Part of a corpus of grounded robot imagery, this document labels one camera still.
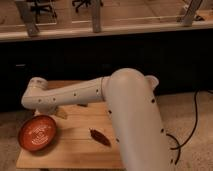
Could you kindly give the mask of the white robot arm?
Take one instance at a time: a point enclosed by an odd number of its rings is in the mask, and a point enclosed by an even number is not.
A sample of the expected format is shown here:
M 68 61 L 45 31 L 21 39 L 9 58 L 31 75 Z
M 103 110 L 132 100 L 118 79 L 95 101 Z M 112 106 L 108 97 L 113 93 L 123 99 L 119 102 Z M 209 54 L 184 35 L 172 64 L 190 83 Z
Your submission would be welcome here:
M 48 89 L 45 79 L 34 77 L 21 104 L 48 114 L 61 105 L 103 101 L 111 113 L 126 171 L 174 171 L 169 140 L 154 95 L 158 84 L 156 77 L 132 68 L 55 89 Z

